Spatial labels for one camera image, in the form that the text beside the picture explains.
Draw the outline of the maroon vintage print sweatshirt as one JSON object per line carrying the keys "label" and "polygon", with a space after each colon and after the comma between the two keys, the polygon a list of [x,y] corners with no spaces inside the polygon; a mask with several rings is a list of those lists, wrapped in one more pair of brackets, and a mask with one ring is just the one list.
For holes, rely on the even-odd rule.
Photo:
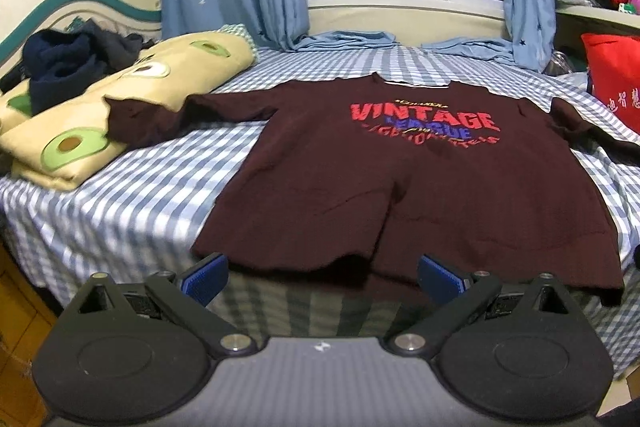
{"label": "maroon vintage print sweatshirt", "polygon": [[191,95],[173,112],[126,109],[141,148],[203,122],[262,133],[192,247],[235,269],[362,291],[416,287],[423,255],[509,283],[548,272],[608,307],[624,292],[617,230],[576,146],[635,164],[639,149],[554,98],[541,109],[461,82],[371,74]]}

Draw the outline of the dark navy clothes pile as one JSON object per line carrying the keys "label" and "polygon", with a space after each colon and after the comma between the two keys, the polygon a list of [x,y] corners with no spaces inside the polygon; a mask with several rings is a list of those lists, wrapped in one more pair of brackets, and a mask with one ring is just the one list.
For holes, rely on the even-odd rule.
{"label": "dark navy clothes pile", "polygon": [[83,94],[93,83],[137,61],[154,44],[142,35],[123,36],[87,20],[70,32],[43,29],[25,42],[22,58],[1,78],[1,92],[27,82],[26,102],[34,116]]}

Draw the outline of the blue checked bed sheet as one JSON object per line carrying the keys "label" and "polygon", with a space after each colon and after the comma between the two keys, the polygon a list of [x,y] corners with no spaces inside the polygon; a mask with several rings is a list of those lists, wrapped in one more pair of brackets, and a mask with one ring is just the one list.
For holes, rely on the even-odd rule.
{"label": "blue checked bed sheet", "polygon": [[[258,62],[227,90],[268,89],[291,80],[330,80],[377,72],[393,82],[445,86],[461,81],[548,108],[565,98],[586,119],[634,139],[576,83],[499,63],[424,52],[413,46],[337,52],[261,49]],[[260,124],[220,124],[116,159],[77,190],[59,192],[20,179],[1,181],[1,232],[26,277],[69,303],[88,276],[137,282],[158,270],[192,265],[190,246],[224,188],[256,142]],[[622,304],[605,308],[578,296],[617,373],[639,358],[639,171],[603,148],[577,154],[596,182],[618,231],[626,284]],[[256,339],[269,336],[387,336],[424,317],[395,297],[358,298],[233,274],[212,310]]]}

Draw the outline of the yellow avocado print quilt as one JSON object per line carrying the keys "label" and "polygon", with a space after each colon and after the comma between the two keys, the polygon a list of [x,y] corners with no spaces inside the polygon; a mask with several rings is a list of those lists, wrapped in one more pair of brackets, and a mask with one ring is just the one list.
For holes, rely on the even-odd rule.
{"label": "yellow avocado print quilt", "polygon": [[258,46],[242,24],[169,38],[137,62],[84,93],[28,116],[22,82],[1,98],[1,152],[10,176],[73,191],[122,155],[148,125],[126,109],[160,106],[175,112],[186,98],[207,94],[253,66]]}

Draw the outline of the red bag with white characters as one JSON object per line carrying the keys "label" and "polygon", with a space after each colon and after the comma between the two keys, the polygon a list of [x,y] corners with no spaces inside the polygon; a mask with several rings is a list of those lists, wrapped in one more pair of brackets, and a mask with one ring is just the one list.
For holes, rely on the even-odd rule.
{"label": "red bag with white characters", "polygon": [[626,127],[639,132],[638,36],[582,34],[591,93]]}

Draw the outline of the teal trimmed headboard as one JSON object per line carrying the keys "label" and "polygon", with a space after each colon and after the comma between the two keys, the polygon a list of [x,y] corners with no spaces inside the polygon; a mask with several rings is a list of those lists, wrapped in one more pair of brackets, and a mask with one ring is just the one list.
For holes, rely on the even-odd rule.
{"label": "teal trimmed headboard", "polygon": [[159,10],[144,10],[124,0],[43,0],[1,38],[1,74],[22,59],[26,39],[41,29],[72,31],[86,20],[121,35],[139,34],[158,40],[162,32]]}

